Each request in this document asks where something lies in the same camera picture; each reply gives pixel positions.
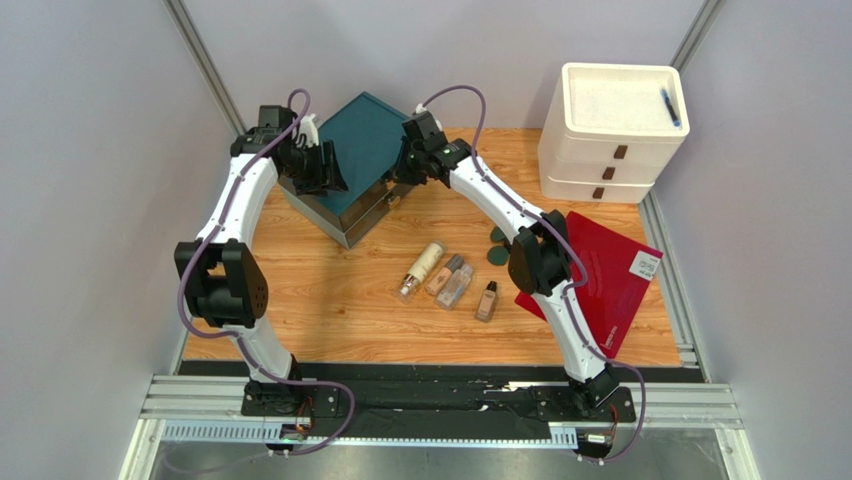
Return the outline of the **beige foundation bottle black cap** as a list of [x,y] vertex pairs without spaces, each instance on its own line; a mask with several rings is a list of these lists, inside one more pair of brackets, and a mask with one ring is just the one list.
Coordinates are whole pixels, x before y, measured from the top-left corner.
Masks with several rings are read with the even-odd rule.
[[479,321],[488,322],[491,320],[498,299],[498,283],[490,281],[483,290],[474,318]]

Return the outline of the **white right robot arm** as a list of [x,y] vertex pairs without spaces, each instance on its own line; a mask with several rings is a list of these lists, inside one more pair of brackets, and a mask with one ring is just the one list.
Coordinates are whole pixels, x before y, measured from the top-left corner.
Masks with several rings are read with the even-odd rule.
[[546,213],[523,199],[462,139],[402,139],[395,167],[400,183],[437,179],[484,212],[511,242],[508,271],[512,282],[545,315],[557,340],[574,400],[588,409],[601,407],[618,388],[609,361],[594,341],[579,305],[572,276],[579,258],[568,243],[566,219]]

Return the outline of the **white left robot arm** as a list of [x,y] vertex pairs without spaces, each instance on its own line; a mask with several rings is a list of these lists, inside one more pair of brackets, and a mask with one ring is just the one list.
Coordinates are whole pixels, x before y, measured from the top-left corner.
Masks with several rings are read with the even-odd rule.
[[174,251],[179,275],[177,310],[185,329],[202,339],[226,338],[249,368],[245,394],[254,401],[292,406],[305,400],[309,382],[279,341],[267,317],[268,282],[251,252],[263,204],[281,177],[324,172],[287,133],[239,137],[232,145],[227,182],[208,223]]

